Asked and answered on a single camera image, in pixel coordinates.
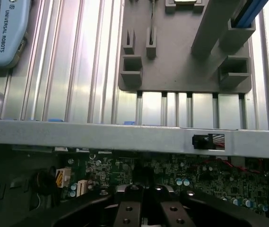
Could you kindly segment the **green motherboard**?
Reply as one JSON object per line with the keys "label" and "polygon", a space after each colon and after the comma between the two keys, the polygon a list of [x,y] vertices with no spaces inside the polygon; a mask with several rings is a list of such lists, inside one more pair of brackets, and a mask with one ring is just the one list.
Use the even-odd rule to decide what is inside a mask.
{"label": "green motherboard", "polygon": [[64,201],[76,196],[81,180],[85,191],[162,184],[176,193],[198,189],[269,218],[269,159],[99,151],[61,156],[61,167],[71,170]]}

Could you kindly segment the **hard disk in blue caddy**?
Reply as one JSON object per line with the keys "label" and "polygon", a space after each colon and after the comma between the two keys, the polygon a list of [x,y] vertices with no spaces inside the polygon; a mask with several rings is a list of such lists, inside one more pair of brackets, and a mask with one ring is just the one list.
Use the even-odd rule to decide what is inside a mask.
{"label": "hard disk in blue caddy", "polygon": [[269,0],[244,0],[231,20],[235,28],[249,28]]}

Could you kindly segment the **green RAM stick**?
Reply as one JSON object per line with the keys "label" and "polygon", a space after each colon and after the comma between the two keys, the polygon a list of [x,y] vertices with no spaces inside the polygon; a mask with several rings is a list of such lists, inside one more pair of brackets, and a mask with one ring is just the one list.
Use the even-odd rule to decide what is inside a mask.
{"label": "green RAM stick", "polygon": [[155,1],[156,1],[156,0],[151,0],[151,3],[152,3],[152,10],[151,10],[151,27],[150,27],[150,40],[149,40],[149,44],[150,44],[150,45],[153,45],[153,42],[154,42]]}

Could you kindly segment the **light blue teach pendant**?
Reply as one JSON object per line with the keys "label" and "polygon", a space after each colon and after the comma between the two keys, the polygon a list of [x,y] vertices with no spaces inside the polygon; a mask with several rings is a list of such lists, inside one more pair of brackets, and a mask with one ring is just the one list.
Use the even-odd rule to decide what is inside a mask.
{"label": "light blue teach pendant", "polygon": [[27,40],[32,0],[0,0],[0,68],[12,68]]}

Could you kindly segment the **grey power supply unit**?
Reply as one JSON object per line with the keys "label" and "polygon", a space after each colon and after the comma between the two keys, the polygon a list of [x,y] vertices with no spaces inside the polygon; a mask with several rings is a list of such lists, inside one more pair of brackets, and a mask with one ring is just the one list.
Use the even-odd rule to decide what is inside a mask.
{"label": "grey power supply unit", "polygon": [[58,157],[51,154],[0,155],[0,227],[10,227],[50,207],[50,196],[34,192],[31,178],[40,171],[53,171],[58,164]]}

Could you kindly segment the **white yellow power connector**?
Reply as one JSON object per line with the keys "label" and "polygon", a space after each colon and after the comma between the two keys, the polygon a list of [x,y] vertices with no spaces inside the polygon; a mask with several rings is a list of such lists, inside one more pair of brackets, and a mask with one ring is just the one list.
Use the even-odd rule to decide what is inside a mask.
{"label": "white yellow power connector", "polygon": [[56,170],[55,181],[59,188],[67,187],[70,183],[70,168],[60,168]]}

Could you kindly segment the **open black PC case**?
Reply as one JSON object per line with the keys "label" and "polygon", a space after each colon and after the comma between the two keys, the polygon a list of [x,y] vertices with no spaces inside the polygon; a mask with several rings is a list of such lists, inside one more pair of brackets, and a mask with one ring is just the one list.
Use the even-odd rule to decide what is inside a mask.
{"label": "open black PC case", "polygon": [[[99,151],[269,159],[269,131],[0,120],[0,155],[51,154],[59,161],[53,171],[40,171],[31,178],[34,192],[50,196],[50,207],[10,227],[51,227],[52,214],[64,203],[89,192],[120,186],[85,191],[86,184],[81,180],[75,197],[61,199],[63,188],[55,181],[56,170],[63,168],[61,156]],[[149,210],[149,191],[143,188],[141,227],[168,227],[160,210]]]}

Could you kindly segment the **grey printed parts rack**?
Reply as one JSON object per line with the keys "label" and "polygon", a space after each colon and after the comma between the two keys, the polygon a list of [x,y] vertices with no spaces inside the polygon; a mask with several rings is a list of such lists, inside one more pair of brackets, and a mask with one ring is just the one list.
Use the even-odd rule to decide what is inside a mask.
{"label": "grey printed parts rack", "polygon": [[248,93],[252,88],[248,39],[235,28],[243,0],[125,0],[118,85],[124,91]]}

